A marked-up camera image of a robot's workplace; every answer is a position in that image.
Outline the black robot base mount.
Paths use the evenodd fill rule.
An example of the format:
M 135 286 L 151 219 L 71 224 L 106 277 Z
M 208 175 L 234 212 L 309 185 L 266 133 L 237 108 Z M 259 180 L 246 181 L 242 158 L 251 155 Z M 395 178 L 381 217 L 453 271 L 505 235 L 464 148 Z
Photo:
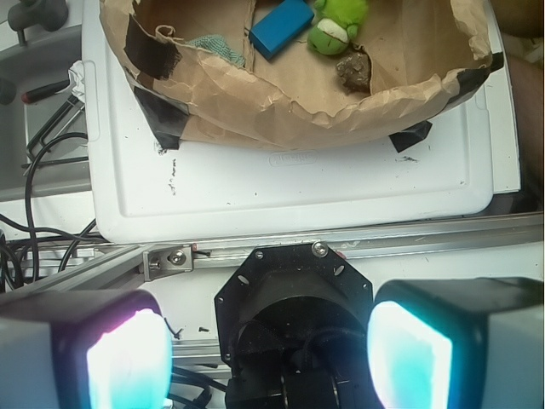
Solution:
M 320 243 L 253 250 L 215 295 L 229 408 L 377 408 L 371 282 Z

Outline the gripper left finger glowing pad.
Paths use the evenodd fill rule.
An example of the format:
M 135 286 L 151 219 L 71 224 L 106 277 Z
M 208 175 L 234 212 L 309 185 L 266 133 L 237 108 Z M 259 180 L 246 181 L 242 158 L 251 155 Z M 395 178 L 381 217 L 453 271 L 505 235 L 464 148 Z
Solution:
M 162 408 L 172 341 L 143 290 L 1 296 L 3 408 Z

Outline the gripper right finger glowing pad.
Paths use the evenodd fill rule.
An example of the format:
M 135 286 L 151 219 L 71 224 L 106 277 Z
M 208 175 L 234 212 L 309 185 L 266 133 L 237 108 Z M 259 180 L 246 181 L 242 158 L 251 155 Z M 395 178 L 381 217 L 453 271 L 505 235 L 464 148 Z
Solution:
M 542 408 L 544 284 L 390 280 L 376 293 L 367 355 L 384 408 Z

